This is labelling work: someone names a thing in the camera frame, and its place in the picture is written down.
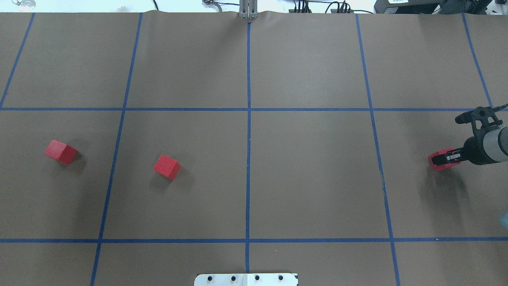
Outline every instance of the metal plate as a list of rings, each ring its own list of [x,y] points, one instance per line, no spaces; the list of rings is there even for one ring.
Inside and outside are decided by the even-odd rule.
[[[249,274],[200,274],[194,286],[298,286],[298,274],[249,273]]]

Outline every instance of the grid line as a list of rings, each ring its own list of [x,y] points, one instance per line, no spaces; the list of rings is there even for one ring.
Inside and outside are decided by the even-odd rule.
[[[396,237],[390,238],[251,238],[250,243],[371,243],[371,242],[456,242],[456,241],[507,241],[508,237]],[[4,238],[0,243],[99,243],[102,244],[195,244],[195,243],[245,243],[242,238],[212,239],[52,239],[52,238]]]
[[[250,105],[250,22],[247,23],[247,174],[245,194],[245,273],[250,272],[250,135],[251,135],[251,105]]]
[[[466,30],[467,41],[469,42],[469,48],[471,49],[471,54],[473,56],[474,64],[476,65],[477,70],[478,70],[478,76],[480,76],[480,80],[482,81],[482,86],[483,86],[483,90],[485,91],[485,96],[487,97],[487,101],[489,102],[490,107],[493,107],[492,100],[490,99],[489,91],[487,89],[487,85],[485,84],[485,80],[483,78],[482,69],[480,68],[478,59],[476,57],[476,53],[474,52],[473,42],[471,40],[471,35],[469,34],[469,28],[467,26],[465,13],[462,13],[462,22],[464,22],[464,28]]]
[[[113,161],[111,163],[111,171],[109,175],[108,190],[106,192],[106,200],[104,202],[104,209],[102,213],[101,228],[99,230],[99,240],[97,242],[96,255],[93,262],[92,275],[90,279],[90,286],[95,284],[95,278],[97,274],[97,266],[99,264],[99,257],[101,255],[102,237],[104,235],[104,227],[106,225],[106,216],[108,214],[109,198],[111,195],[111,187],[113,186],[113,176],[115,174],[116,158],[118,156],[118,148],[120,146],[120,139],[122,136],[123,120],[125,119],[125,109],[127,107],[127,101],[129,99],[129,90],[131,88],[132,71],[134,69],[134,61],[136,60],[136,50],[138,48],[139,33],[141,30],[141,21],[143,20],[143,13],[139,13],[138,29],[136,31],[136,39],[134,41],[134,48],[132,51],[131,66],[129,68],[129,77],[127,78],[127,85],[125,87],[125,96],[123,98],[122,114],[120,116],[120,123],[118,125],[118,134],[116,137],[115,152],[113,154]]]
[[[403,111],[403,112],[465,112],[475,109],[471,108],[390,108],[390,107],[233,107],[233,108],[215,108],[215,107],[1,107],[0,111],[251,111],[251,112],[272,112],[272,111]]]
[[[397,286],[400,286],[400,277],[399,277],[399,267],[397,264],[397,252],[395,250],[395,242],[393,240],[393,230],[392,230],[392,220],[390,218],[390,206],[388,204],[388,195],[386,193],[386,184],[385,184],[385,173],[383,172],[383,162],[381,160],[381,153],[379,150],[379,141],[377,139],[377,129],[376,129],[376,122],[374,118],[374,110],[372,106],[372,97],[370,94],[370,85],[369,85],[369,77],[367,74],[367,64],[365,63],[365,53],[363,50],[363,41],[362,41],[362,32],[360,29],[360,18],[358,17],[358,14],[355,15],[356,17],[356,27],[358,31],[358,42],[360,45],[360,54],[362,57],[362,66],[363,66],[363,75],[365,78],[365,89],[367,91],[367,99],[369,101],[369,109],[370,109],[370,120],[372,123],[372,133],[374,135],[374,144],[376,147],[376,155],[377,155],[377,164],[379,167],[379,172],[381,174],[381,180],[383,184],[383,195],[384,195],[384,201],[385,201],[385,214],[386,214],[386,221],[388,225],[388,235],[390,236],[390,247],[392,250],[392,261],[393,261],[393,269],[395,274],[395,281],[397,283]]]
[[[11,74],[9,75],[9,79],[7,79],[7,84],[5,85],[4,94],[2,95],[2,99],[0,99],[0,108],[4,105],[5,98],[7,97],[7,92],[9,91],[9,86],[11,85],[12,78],[14,77],[14,72],[16,71],[16,66],[18,65],[19,58],[21,57],[21,53],[23,52],[23,47],[25,46],[26,39],[28,38],[28,33],[30,32],[31,25],[34,22],[35,13],[32,13],[30,18],[30,22],[28,22],[28,27],[26,27],[25,36],[23,37],[23,41],[21,41],[21,46],[19,47],[18,54],[16,55],[16,59],[14,60],[14,64],[12,65]]]

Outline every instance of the red cube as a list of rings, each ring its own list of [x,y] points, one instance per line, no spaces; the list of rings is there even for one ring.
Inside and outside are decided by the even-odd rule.
[[[178,171],[180,171],[180,167],[180,163],[178,163],[177,160],[166,155],[161,155],[153,167],[153,170],[173,181]]]
[[[44,155],[69,165],[78,151],[60,141],[52,140]]]

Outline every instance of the red block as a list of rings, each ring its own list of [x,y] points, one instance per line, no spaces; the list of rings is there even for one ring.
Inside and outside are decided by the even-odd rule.
[[[166,155],[161,155],[153,170],[173,181],[180,170],[180,163]]]
[[[457,163],[449,163],[449,164],[437,166],[432,163],[432,157],[441,155],[441,154],[446,154],[446,152],[451,151],[451,150],[453,150],[453,148],[448,148],[448,149],[444,149],[441,151],[437,151],[436,153],[433,153],[432,155],[429,156],[429,161],[430,161],[430,164],[432,165],[432,167],[434,168],[434,171],[441,171],[441,170],[448,169],[450,167],[460,164],[460,162],[457,162]]]
[[[60,141],[52,140],[44,155],[69,165],[78,151]]]

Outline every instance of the wire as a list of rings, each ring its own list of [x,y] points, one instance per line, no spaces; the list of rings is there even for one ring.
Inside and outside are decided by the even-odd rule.
[[[325,2],[325,1],[311,1],[311,0],[309,0],[309,1],[307,1],[307,2],[311,2],[311,3],[326,3],[326,4],[328,4],[328,3],[333,3],[333,2]]]
[[[334,2],[328,2],[328,3],[330,3],[330,4],[329,4],[329,5],[328,5],[328,7],[326,8],[325,14],[328,12],[328,9],[330,9],[330,7],[331,7],[333,4],[337,4],[337,10],[339,10],[339,5],[340,5],[340,3],[339,3],[339,2],[334,1]]]
[[[370,11],[367,11],[367,10],[347,10],[344,13],[349,13],[349,12],[367,12],[367,13],[370,13],[370,14],[374,14],[374,13],[372,13]]]
[[[235,5],[235,6],[240,6],[240,4],[236,4],[236,3],[222,3],[222,2],[215,2],[215,1],[212,1],[214,3],[217,3],[217,4],[221,4],[221,5]]]

